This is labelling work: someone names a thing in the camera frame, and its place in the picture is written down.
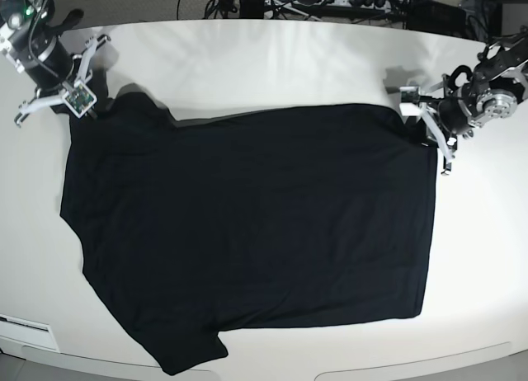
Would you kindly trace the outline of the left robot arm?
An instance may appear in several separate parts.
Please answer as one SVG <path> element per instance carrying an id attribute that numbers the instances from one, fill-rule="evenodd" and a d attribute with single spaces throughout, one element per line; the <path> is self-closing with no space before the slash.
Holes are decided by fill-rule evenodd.
<path id="1" fill-rule="evenodd" d="M 471 68 L 458 66 L 429 87 L 402 89 L 402 98 L 417 107 L 428 144 L 443 157 L 444 175 L 452 170 L 458 139 L 469 139 L 492 120 L 505 120 L 527 101 L 527 34 L 488 42 Z"/>

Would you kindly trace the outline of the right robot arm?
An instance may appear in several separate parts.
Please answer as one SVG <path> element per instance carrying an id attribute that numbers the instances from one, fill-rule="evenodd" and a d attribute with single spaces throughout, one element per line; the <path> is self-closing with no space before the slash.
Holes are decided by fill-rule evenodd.
<path id="1" fill-rule="evenodd" d="M 50 24 L 54 13 L 54 0 L 1 0 L 1 55 L 35 84 L 34 96 L 18 107 L 17 127 L 45 108 L 79 119 L 97 118 L 102 97 L 95 93 L 92 60 L 111 38 L 91 36 L 81 52 L 72 54 L 60 37 L 80 23 L 84 11 L 73 9 L 57 26 Z"/>

